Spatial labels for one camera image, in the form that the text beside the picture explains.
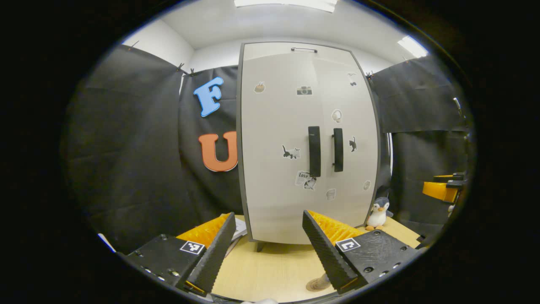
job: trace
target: cabinet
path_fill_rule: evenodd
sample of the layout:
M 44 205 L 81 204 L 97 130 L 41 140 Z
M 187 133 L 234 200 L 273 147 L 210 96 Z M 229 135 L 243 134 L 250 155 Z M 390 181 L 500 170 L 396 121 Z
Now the cabinet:
M 241 46 L 237 136 L 249 239 L 309 244 L 304 209 L 358 227 L 374 201 L 379 126 L 350 51 Z

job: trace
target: yellow robot part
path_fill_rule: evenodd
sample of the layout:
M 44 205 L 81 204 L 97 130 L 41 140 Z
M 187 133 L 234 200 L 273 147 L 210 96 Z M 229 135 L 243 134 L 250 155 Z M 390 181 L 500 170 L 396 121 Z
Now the yellow robot part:
M 452 203 L 456 199 L 457 189 L 447 188 L 446 183 L 424 182 L 422 193 Z

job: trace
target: table surface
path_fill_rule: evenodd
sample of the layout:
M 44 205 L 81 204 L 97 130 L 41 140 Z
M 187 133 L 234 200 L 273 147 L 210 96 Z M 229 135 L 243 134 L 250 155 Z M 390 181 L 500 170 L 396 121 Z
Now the table surface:
M 243 215 L 236 215 L 244 220 Z M 387 217 L 383 231 L 403 243 L 416 247 L 419 235 L 391 217 Z M 310 292 L 306 284 L 322 276 L 325 271 L 311 245 L 266 243 L 261 252 L 257 243 L 242 236 L 223 260 L 212 293 L 231 299 L 256 302 L 274 299 L 292 302 L 316 298 L 333 293 L 330 286 Z

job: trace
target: black handle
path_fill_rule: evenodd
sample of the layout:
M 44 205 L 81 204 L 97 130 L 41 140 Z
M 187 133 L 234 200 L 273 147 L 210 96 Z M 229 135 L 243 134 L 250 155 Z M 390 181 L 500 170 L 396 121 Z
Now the black handle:
M 319 127 L 307 127 L 309 138 L 309 175 L 321 176 L 321 133 Z
M 343 171 L 343 130 L 334 128 L 334 172 Z

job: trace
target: orange letter u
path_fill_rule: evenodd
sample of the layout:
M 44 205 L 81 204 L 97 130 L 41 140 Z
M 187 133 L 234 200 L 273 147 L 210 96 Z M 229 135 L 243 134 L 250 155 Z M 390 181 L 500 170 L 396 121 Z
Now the orange letter u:
M 202 149 L 202 162 L 206 168 L 214 172 L 230 171 L 238 164 L 236 131 L 224 133 L 223 138 L 227 140 L 229 158 L 224 162 L 220 162 L 215 156 L 215 142 L 218 140 L 218 135 L 205 134 L 199 136 Z

